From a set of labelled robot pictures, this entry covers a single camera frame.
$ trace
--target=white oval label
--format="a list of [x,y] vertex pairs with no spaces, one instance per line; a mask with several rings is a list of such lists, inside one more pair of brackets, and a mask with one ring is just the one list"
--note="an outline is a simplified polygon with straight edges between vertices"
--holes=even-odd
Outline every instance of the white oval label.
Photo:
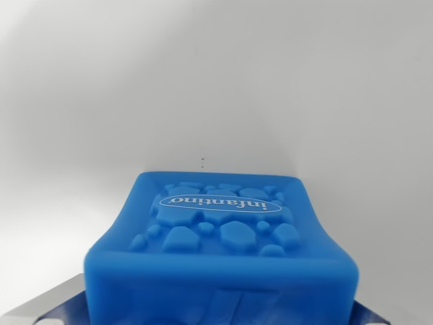
[[175,195],[162,199],[160,204],[166,207],[247,213],[269,213],[281,210],[279,205],[256,198],[211,194]]

